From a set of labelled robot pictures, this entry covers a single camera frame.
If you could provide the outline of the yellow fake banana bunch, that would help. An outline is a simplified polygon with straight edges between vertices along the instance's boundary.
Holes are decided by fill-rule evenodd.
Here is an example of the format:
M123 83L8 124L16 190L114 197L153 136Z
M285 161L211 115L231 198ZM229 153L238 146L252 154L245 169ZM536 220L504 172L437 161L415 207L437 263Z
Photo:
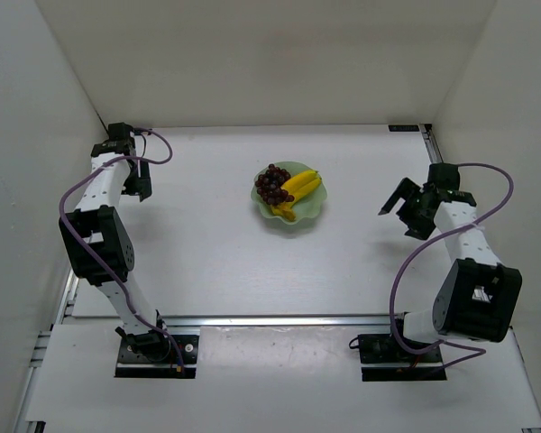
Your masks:
M303 198L311 195L322 184L322 178L316 170L306 170L288 180L283 186L294 196L294 201L282 203L277 206L271 206L271 212L278 217L282 217L289 222L295 222L297 215L293 210Z

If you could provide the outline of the purple fake grape bunch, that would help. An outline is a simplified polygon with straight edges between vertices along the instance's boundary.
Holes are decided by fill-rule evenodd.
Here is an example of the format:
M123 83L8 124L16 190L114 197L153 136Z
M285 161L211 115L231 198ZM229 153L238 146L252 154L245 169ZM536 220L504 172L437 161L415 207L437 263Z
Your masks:
M255 192L269 206L294 201L283 185L291 179L290 173L275 164L270 164L265 172L259 174L254 182Z

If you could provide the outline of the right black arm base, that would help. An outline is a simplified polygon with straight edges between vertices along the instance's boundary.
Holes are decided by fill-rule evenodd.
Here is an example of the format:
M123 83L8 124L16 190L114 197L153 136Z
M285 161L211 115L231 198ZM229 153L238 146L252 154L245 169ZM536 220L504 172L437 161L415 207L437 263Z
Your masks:
M349 344L358 352L363 382L441 382L446 380L439 348L422 355L404 350L392 335L359 334Z

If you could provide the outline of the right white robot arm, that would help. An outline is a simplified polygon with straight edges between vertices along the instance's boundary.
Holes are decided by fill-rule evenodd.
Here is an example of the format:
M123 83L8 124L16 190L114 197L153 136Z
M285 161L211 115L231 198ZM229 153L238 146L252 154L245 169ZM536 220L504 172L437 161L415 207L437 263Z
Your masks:
M395 210L408 237L420 246L399 267L390 291L389 314L392 337L411 354L422 354L454 339L501 342L510 325L522 286L519 270L508 267L493 252L482 222L509 202L514 183L508 182L502 201L483 215L470 192L460 189L460 165L432 163L427 181L418 186L403 179L381 208ZM445 242L451 268L429 309L395 314L400 280L414 259L427 247Z

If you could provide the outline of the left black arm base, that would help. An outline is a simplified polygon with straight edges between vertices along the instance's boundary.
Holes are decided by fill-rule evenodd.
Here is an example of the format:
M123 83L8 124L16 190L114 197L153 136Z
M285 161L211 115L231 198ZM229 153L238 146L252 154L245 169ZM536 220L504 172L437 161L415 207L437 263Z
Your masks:
M118 327L121 342L115 378L195 379L199 335L174 335L175 349L167 337L150 332L147 340L127 335Z

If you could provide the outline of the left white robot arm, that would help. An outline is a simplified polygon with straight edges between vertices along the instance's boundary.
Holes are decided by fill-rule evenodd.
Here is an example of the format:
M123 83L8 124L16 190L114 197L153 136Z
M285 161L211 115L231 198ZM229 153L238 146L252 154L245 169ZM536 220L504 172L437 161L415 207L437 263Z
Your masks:
M172 156L155 161L137 153L135 138L146 139L150 129L116 123L107 134L92 148L90 174L60 199L60 232L74 274L103 293L122 320L122 340L139 353L160 351L170 347L166 325L133 277L133 243L118 207L123 196L149 198L150 166Z

